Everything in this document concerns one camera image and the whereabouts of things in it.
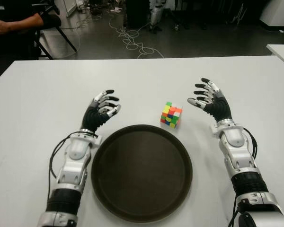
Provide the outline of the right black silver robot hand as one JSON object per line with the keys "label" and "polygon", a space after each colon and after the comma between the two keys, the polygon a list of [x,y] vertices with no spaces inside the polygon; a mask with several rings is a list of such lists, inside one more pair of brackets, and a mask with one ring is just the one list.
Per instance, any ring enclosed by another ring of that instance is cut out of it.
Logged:
{"label": "right black silver robot hand", "polygon": [[230,106],[222,91],[209,79],[201,78],[201,81],[202,83],[195,84],[195,87],[201,88],[202,90],[194,91],[197,97],[190,97],[187,101],[191,105],[211,115],[216,122],[225,119],[232,120]]}

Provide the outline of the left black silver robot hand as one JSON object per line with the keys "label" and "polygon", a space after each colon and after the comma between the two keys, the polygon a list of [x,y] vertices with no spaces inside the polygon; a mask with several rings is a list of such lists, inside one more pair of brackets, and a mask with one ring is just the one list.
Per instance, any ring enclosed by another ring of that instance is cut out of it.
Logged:
{"label": "left black silver robot hand", "polygon": [[97,129],[115,116],[121,105],[115,104],[119,98],[112,96],[114,90],[104,90],[96,95],[88,105],[81,123],[81,130],[96,132]]}

